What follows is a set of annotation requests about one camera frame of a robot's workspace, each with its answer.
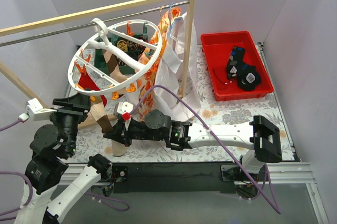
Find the red sock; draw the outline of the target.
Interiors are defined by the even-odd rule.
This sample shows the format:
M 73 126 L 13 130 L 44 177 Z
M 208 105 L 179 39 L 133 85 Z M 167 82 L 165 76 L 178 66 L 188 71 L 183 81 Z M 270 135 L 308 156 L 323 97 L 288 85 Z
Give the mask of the red sock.
M 91 79 L 91 77 L 86 73 L 82 73 L 80 76 L 80 79 L 78 81 L 78 85 L 82 89 L 89 89 L 94 91 L 99 91 L 100 89 L 98 86 L 94 83 L 94 81 Z
M 232 80 L 229 77 L 229 75 L 227 74 L 227 71 L 226 71 L 225 67 L 215 67 L 215 68 L 213 68 L 213 74 L 222 84 L 232 83 Z

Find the black sock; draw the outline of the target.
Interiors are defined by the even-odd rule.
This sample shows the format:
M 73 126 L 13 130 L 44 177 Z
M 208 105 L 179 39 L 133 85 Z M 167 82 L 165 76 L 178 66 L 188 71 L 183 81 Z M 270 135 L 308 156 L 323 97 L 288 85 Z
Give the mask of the black sock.
M 261 84 L 261 76 L 256 70 L 256 66 L 249 65 L 245 62 L 238 62 L 237 66 L 237 83 L 245 91 L 254 91 Z
M 229 60 L 226 65 L 227 79 L 230 80 L 237 76 L 237 67 L 243 62 L 245 48 L 234 46 L 232 47 Z

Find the beige brown striped sock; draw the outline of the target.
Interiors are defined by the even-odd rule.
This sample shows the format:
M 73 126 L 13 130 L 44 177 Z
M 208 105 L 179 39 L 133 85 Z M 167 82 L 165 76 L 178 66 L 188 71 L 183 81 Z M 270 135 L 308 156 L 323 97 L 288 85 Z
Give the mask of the beige brown striped sock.
M 115 79 L 119 83 L 124 82 L 128 79 L 126 75 L 120 72 L 118 61 L 114 54 L 112 54 L 108 50 L 103 50 L 103 56 L 111 78 Z M 118 92 L 124 95 L 126 93 L 126 90 L 121 89 Z

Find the red sock front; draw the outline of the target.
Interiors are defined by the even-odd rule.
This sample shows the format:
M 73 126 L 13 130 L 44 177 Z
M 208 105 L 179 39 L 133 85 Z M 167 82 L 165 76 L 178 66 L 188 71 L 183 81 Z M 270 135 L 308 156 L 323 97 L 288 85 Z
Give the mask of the red sock front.
M 225 67 L 215 67 L 215 68 L 213 68 L 213 74 L 222 84 L 232 83 L 232 80 L 229 77 L 229 75 L 227 74 L 227 71 L 226 71 Z

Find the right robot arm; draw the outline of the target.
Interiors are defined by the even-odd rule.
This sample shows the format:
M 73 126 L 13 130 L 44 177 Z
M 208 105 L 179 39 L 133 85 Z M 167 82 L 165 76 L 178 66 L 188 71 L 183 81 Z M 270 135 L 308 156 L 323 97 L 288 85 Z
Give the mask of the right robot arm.
M 238 167 L 243 180 L 253 179 L 266 163 L 283 160 L 280 130 L 261 115 L 255 115 L 251 122 L 208 128 L 189 121 L 174 121 L 159 110 L 148 113 L 142 122 L 124 117 L 119 115 L 112 130 L 103 136 L 126 147 L 133 140 L 150 140 L 163 141 L 167 148 L 176 151 L 216 145 L 247 149 Z

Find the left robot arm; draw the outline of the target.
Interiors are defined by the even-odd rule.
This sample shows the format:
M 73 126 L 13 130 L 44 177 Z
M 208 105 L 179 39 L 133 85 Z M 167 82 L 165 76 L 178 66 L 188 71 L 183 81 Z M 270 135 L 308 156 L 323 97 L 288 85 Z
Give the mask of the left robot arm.
M 78 93 L 54 99 L 53 104 L 54 108 L 44 108 L 36 98 L 26 103 L 32 120 L 51 123 L 41 126 L 29 145 L 33 154 L 25 170 L 28 181 L 15 223 L 61 223 L 91 186 L 108 181 L 112 175 L 112 163 L 96 154 L 56 199 L 50 199 L 69 167 L 64 160 L 75 154 L 78 125 L 86 120 L 91 99 Z

